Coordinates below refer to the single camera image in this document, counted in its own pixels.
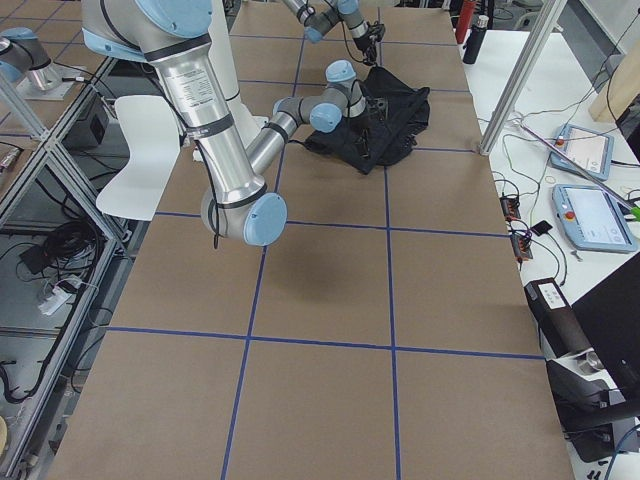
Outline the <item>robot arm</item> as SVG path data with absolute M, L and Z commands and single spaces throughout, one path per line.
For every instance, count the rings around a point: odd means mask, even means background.
M 304 36 L 311 43 L 320 42 L 335 26 L 340 25 L 344 39 L 346 32 L 349 32 L 362 55 L 358 63 L 366 66 L 378 64 L 378 44 L 384 37 L 385 25 L 380 21 L 367 21 L 358 1 L 324 1 L 323 10 L 309 1 L 284 0 L 283 4 L 302 25 Z
M 210 188 L 201 207 L 215 237 L 266 246 L 284 230 L 287 206 L 268 190 L 263 172 L 303 124 L 330 133 L 342 120 L 363 119 L 368 102 L 350 61 L 325 70 L 319 96 L 285 98 L 257 127 L 220 84 L 235 73 L 230 46 L 211 51 L 211 31 L 228 38 L 219 1 L 84 1 L 86 46 L 104 56 L 151 65 L 167 102 L 203 158 Z

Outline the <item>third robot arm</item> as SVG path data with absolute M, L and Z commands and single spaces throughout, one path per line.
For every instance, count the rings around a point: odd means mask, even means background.
M 26 77 L 40 91 L 50 91 L 62 82 L 38 36 L 26 27 L 1 32 L 1 73 L 11 83 Z

